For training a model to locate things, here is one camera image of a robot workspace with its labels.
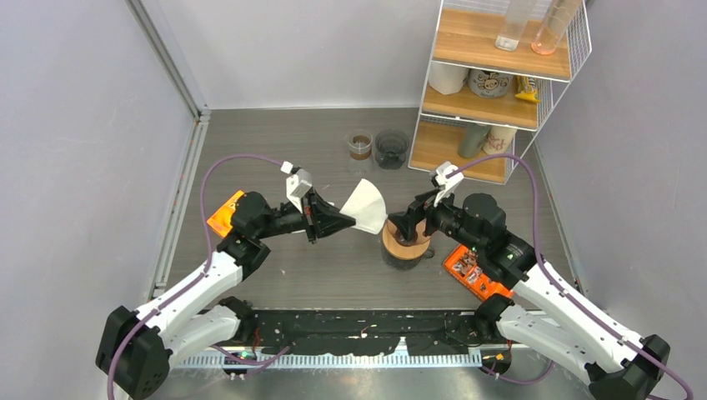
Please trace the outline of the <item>pink tinted glass bottle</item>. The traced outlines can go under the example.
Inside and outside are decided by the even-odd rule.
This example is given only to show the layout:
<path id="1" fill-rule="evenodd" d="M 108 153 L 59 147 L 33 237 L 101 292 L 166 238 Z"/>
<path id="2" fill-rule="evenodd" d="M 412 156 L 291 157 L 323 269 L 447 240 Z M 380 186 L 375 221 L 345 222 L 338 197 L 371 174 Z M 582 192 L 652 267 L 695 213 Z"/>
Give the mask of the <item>pink tinted glass bottle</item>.
<path id="1" fill-rule="evenodd" d="M 531 43 L 532 50 L 543 56 L 554 53 L 583 3 L 582 0 L 553 0 Z"/>

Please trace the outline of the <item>clear glass bottle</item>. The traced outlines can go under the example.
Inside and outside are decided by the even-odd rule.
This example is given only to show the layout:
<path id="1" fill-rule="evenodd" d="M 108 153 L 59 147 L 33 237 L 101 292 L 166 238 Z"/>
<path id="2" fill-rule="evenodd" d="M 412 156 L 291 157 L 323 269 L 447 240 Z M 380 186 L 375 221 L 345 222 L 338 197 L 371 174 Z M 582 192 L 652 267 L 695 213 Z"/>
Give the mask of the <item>clear glass bottle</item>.
<path id="1" fill-rule="evenodd" d="M 504 23 L 495 41 L 495 47 L 507 52 L 517 49 L 520 38 L 533 15 L 537 0 L 511 0 L 504 15 Z"/>

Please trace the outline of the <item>glass carafe brown collar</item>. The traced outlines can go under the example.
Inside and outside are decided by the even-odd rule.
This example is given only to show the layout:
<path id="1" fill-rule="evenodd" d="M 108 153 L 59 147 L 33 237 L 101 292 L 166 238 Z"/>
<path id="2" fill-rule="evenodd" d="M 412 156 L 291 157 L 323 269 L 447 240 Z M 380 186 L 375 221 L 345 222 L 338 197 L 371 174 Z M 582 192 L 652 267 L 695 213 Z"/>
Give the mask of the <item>glass carafe brown collar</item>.
<path id="1" fill-rule="evenodd" d="M 372 133 L 365 129 L 356 129 L 347 135 L 346 144 L 348 171 L 355 176 L 370 173 L 374 167 Z"/>

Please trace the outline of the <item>dark glass coffee server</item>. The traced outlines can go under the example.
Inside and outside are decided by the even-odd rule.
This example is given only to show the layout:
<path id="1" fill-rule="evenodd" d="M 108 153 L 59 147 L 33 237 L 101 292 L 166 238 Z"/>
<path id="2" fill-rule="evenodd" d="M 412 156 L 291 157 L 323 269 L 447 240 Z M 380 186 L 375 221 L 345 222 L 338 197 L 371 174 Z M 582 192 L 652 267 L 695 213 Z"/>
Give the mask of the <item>dark glass coffee server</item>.
<path id="1" fill-rule="evenodd" d="M 435 255 L 434 248 L 427 242 L 418 246 L 400 246 L 396 242 L 382 245 L 382 259 L 390 267 L 400 271 L 415 268 L 424 259 Z"/>

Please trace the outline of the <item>smoky grey plastic dripper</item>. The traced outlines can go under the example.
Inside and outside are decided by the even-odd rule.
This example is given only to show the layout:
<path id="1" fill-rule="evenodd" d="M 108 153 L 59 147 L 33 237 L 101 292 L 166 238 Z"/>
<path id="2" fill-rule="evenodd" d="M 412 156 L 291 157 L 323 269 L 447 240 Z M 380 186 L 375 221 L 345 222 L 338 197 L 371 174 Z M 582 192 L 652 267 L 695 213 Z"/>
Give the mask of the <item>smoky grey plastic dripper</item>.
<path id="1" fill-rule="evenodd" d="M 399 129 L 384 129 L 374 139 L 375 161 L 384 170 L 400 169 L 409 150 L 409 137 Z"/>

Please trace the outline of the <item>orange razor box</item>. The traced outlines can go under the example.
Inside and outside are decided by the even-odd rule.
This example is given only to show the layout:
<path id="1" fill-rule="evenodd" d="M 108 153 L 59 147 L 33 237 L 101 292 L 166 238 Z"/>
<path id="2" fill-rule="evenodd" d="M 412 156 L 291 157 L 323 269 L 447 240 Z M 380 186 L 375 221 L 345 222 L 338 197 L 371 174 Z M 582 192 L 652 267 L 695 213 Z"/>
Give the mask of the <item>orange razor box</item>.
<path id="1" fill-rule="evenodd" d="M 476 263 L 476 254 L 459 244 L 444 260 L 444 270 L 467 288 L 481 302 L 494 294 L 506 298 L 514 295 L 499 282 L 491 280 Z"/>

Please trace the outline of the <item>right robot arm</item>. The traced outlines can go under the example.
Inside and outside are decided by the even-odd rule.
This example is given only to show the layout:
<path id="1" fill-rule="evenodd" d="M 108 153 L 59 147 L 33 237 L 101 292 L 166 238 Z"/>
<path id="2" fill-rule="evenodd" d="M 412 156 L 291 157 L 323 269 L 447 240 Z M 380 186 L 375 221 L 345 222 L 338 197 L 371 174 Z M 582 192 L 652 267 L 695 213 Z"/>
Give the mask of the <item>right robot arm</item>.
<path id="1" fill-rule="evenodd" d="M 533 303 L 551 322 L 531 316 L 512 300 L 494 294 L 477 312 L 477 334 L 487 342 L 501 337 L 522 343 L 572 372 L 596 399 L 649 399 L 664 376 L 660 369 L 669 344 L 656 334 L 642 336 L 617 322 L 579 293 L 522 238 L 506 226 L 506 213 L 485 193 L 462 206 L 437 191 L 414 198 L 389 221 L 405 242 L 440 232 L 476 255 L 492 281 Z"/>

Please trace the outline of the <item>white paper roll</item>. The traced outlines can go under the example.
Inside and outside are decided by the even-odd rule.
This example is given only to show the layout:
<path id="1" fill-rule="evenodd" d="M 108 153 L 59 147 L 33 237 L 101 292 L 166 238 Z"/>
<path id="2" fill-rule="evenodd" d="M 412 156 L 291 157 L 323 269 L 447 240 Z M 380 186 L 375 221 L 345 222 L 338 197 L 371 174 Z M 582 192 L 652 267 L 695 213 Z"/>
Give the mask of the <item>white paper roll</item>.
<path id="1" fill-rule="evenodd" d="M 466 67 L 431 62 L 428 83 L 435 91 L 443 95 L 458 93 L 465 84 L 469 70 Z"/>

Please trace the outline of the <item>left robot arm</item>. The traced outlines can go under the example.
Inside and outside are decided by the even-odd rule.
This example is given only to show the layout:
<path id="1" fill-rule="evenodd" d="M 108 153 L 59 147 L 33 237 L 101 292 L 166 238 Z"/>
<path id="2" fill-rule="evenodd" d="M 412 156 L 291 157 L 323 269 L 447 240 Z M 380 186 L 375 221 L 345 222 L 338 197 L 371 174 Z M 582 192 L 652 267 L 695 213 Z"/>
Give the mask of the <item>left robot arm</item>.
<path id="1" fill-rule="evenodd" d="M 335 206 L 311 187 L 288 191 L 279 207 L 258 192 L 242 192 L 227 202 L 216 214 L 229 224 L 201 266 L 153 300 L 108 314 L 95 361 L 107 376 L 107 397 L 114 399 L 121 389 L 131 399 L 149 398 L 185 358 L 228 339 L 249 343 L 256 324 L 238 306 L 201 310 L 261 267 L 270 254 L 265 238 L 304 232 L 314 243 L 348 228 L 365 228 L 359 214 L 365 207 L 354 195 Z"/>

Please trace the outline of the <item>green grey cup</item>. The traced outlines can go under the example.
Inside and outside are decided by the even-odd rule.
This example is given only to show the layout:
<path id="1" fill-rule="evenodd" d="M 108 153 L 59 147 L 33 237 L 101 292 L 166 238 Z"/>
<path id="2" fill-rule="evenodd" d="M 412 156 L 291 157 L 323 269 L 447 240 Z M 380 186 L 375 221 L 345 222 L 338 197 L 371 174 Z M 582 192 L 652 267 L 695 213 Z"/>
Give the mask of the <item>green grey cup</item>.
<path id="1" fill-rule="evenodd" d="M 481 151 L 490 131 L 489 125 L 471 122 L 466 125 L 457 153 L 462 158 L 474 158 Z"/>

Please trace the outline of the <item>pink transparent plastic dripper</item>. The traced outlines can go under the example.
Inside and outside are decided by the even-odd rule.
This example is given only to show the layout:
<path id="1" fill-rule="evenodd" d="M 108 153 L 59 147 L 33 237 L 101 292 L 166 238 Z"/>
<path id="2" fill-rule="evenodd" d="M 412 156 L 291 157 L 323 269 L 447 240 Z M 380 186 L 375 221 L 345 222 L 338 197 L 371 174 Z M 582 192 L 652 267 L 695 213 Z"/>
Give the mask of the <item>pink transparent plastic dripper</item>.
<path id="1" fill-rule="evenodd" d="M 431 237 L 425 234 L 426 222 L 427 220 L 423 219 L 415 226 L 413 238 L 411 240 L 406 240 L 400 229 L 390 220 L 386 221 L 385 229 L 392 235 L 397 244 L 406 247 L 418 246 L 431 240 Z"/>

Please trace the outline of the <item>white printed paper cup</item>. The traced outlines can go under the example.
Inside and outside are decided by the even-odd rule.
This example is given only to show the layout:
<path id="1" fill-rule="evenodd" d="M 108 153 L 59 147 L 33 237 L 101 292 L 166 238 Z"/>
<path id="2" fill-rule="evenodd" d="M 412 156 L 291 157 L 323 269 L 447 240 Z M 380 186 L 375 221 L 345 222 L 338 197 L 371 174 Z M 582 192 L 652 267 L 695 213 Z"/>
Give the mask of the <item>white printed paper cup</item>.
<path id="1" fill-rule="evenodd" d="M 513 142 L 518 129 L 493 125 L 485 138 L 482 150 L 488 155 L 505 153 Z"/>

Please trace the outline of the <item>orange snack packet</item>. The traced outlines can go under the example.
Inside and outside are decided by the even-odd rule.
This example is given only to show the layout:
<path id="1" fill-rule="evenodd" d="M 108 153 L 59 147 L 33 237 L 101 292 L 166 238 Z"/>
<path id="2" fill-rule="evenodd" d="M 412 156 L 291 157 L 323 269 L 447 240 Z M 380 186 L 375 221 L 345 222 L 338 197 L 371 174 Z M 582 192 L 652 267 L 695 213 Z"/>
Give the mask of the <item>orange snack packet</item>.
<path id="1" fill-rule="evenodd" d="M 243 190 L 238 190 L 207 219 L 207 225 L 221 238 L 225 238 L 232 229 L 231 218 L 238 200 L 244 194 Z"/>

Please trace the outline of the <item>grey cartoon tin can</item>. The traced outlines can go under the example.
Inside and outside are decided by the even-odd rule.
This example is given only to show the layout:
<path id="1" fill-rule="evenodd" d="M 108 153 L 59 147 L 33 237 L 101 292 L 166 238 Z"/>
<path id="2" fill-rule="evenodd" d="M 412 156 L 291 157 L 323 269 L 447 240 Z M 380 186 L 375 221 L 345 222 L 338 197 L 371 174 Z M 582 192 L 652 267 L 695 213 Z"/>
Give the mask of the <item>grey cartoon tin can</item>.
<path id="1" fill-rule="evenodd" d="M 472 93 L 481 98 L 500 98 L 510 89 L 514 75 L 472 68 L 469 70 L 468 85 Z"/>

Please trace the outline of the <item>white paper coffee filter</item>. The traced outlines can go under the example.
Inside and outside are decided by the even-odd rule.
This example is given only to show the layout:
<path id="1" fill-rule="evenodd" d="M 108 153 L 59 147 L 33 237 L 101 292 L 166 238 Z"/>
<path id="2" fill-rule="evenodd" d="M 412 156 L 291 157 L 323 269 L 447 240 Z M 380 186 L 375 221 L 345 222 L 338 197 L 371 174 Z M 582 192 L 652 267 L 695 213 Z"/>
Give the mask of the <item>white paper coffee filter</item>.
<path id="1" fill-rule="evenodd" d="M 388 219 L 384 197 L 368 179 L 361 179 L 340 212 L 355 220 L 354 229 L 379 234 Z"/>

